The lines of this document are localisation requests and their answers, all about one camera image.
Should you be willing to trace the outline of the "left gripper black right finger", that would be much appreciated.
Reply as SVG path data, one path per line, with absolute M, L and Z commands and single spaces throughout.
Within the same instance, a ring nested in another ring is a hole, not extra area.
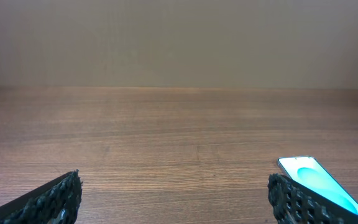
M 285 175 L 269 176 L 268 200 L 278 223 L 358 224 L 358 215 Z

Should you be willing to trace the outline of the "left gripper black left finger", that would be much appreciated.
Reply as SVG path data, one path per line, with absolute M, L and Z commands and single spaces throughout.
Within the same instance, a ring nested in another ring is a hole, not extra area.
M 0 224 L 75 223 L 82 196 L 78 171 L 70 171 L 0 206 Z

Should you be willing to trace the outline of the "blue Galaxy smartphone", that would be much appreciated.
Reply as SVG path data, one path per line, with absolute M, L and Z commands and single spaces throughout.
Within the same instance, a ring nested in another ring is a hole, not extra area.
M 358 203 L 314 157 L 280 157 L 277 163 L 291 179 L 358 215 Z

